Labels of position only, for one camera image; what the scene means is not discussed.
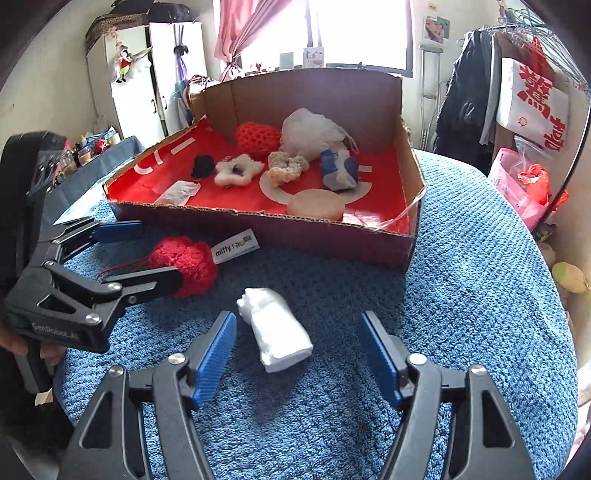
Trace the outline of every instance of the person's hand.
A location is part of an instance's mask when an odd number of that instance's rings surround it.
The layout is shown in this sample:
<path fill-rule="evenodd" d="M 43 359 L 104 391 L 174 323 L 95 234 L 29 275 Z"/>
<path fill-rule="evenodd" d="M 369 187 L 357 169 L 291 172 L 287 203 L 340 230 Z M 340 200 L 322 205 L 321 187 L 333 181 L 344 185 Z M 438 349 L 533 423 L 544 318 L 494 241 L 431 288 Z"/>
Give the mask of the person's hand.
<path fill-rule="evenodd" d="M 19 334 L 0 327 L 0 347 L 5 348 L 15 355 L 26 355 L 28 351 L 27 341 Z M 50 365 L 57 365 L 64 358 L 66 349 L 53 343 L 41 344 L 41 358 L 44 358 Z"/>

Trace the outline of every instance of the black fabric ball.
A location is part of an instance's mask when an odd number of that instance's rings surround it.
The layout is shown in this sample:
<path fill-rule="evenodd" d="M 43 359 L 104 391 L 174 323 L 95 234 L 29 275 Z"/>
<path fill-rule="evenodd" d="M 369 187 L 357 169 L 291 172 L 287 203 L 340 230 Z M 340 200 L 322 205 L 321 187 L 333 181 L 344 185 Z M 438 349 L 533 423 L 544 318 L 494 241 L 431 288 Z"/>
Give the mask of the black fabric ball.
<path fill-rule="evenodd" d="M 211 155 L 197 155 L 193 164 L 191 176 L 194 179 L 209 177 L 216 169 L 216 163 Z"/>

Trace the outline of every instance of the white cloth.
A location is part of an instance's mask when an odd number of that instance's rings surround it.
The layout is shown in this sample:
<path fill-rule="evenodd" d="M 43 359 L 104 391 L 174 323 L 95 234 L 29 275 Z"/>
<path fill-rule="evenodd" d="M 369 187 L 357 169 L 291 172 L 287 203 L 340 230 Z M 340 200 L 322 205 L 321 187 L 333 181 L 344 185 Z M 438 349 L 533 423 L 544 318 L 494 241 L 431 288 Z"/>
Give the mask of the white cloth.
<path fill-rule="evenodd" d="M 252 326 L 268 373 L 285 370 L 312 354 L 310 337 L 276 291 L 247 288 L 236 304 L 244 321 Z"/>

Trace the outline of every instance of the cardboard box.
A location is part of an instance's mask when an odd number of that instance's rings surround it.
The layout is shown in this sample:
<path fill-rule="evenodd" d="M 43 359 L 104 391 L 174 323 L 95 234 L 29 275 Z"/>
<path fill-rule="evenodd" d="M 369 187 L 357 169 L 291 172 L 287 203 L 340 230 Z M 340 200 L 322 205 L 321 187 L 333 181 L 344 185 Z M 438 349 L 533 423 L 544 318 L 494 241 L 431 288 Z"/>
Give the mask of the cardboard box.
<path fill-rule="evenodd" d="M 141 181 L 131 170 L 138 171 L 139 164 L 146 162 L 152 162 L 154 169 L 158 168 L 163 163 L 160 154 L 169 154 L 171 150 L 174 153 L 191 143 L 191 139 L 184 140 L 191 134 L 191 129 L 178 132 L 146 150 L 105 183 L 106 197 L 118 219 L 140 219 L 162 226 L 192 225 L 194 230 L 220 235 L 220 240 L 252 228 L 262 246 L 279 245 L 312 254 L 406 269 L 417 236 L 421 199 L 426 187 L 400 116 L 400 77 L 368 70 L 290 70 L 236 79 L 209 87 L 202 95 L 201 110 L 195 112 L 196 118 L 206 115 L 213 130 L 233 144 L 238 125 L 252 121 L 281 128 L 285 118 L 298 108 L 307 108 L 335 121 L 356 140 L 361 152 L 380 153 L 392 149 L 393 144 L 402 192 L 392 192 L 392 200 L 396 195 L 403 200 L 400 214 L 392 221 L 402 222 L 404 226 L 396 232 L 266 211 L 246 212 L 238 208 L 190 204 L 185 207 L 155 206 L 148 201 L 122 199 L 125 195 L 121 192 Z"/>

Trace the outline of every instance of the black jacket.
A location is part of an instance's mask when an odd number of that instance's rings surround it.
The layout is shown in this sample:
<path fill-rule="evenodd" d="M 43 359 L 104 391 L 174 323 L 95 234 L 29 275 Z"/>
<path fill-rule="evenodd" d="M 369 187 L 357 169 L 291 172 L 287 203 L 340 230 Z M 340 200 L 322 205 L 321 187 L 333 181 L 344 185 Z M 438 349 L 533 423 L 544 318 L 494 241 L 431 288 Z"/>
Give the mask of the black jacket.
<path fill-rule="evenodd" d="M 437 119 L 434 152 L 455 158 L 488 174 L 493 145 L 480 145 L 490 78 L 487 77 L 481 42 L 490 42 L 488 33 L 469 34 L 460 58 L 454 64 L 447 98 Z"/>

